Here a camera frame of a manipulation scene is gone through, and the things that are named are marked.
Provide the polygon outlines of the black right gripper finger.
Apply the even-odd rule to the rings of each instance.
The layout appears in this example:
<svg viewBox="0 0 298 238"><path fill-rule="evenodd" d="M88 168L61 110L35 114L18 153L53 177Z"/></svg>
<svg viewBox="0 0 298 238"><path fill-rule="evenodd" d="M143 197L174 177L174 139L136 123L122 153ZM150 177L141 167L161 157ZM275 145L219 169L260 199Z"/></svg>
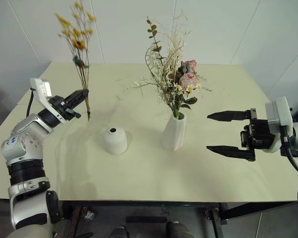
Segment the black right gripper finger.
<svg viewBox="0 0 298 238"><path fill-rule="evenodd" d="M257 119L257 113L255 109L249 109L245 111L223 111L213 113L207 116L208 119L217 121L232 121L232 120L252 120Z"/></svg>
<svg viewBox="0 0 298 238"><path fill-rule="evenodd" d="M255 161L254 150L240 150L233 146L206 146L206 148L225 157L246 159L249 162Z"/></svg>

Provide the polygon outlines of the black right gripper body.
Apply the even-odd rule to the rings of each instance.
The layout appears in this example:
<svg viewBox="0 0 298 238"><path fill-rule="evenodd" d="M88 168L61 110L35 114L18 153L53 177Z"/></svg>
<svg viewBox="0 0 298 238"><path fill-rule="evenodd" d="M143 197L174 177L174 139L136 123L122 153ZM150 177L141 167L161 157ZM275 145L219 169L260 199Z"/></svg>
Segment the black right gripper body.
<svg viewBox="0 0 298 238"><path fill-rule="evenodd" d="M241 146L252 149L269 149L275 136L270 132L268 121L264 119L250 119L249 125L240 132Z"/></svg>

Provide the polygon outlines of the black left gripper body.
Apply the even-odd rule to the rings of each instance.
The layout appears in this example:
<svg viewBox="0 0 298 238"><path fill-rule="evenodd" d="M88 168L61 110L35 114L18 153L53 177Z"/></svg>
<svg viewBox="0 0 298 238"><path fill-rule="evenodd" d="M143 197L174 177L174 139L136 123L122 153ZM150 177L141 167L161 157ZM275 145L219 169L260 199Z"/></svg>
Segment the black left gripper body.
<svg viewBox="0 0 298 238"><path fill-rule="evenodd" d="M64 118L65 120L72 120L73 118L80 118L81 114L70 109L65 101L65 98L54 96L48 101L52 107Z"/></svg>

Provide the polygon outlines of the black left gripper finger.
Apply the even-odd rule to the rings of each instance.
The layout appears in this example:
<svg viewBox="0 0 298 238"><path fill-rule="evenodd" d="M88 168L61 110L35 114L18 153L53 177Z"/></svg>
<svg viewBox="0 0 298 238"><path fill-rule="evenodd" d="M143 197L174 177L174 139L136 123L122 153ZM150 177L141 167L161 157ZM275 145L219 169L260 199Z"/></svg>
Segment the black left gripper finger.
<svg viewBox="0 0 298 238"><path fill-rule="evenodd" d="M81 103L88 97L89 90L76 90L65 98L66 103Z"/></svg>
<svg viewBox="0 0 298 238"><path fill-rule="evenodd" d="M74 109L80 103L82 103L87 98L87 96L87 93L72 93L68 96L68 107L70 109Z"/></svg>

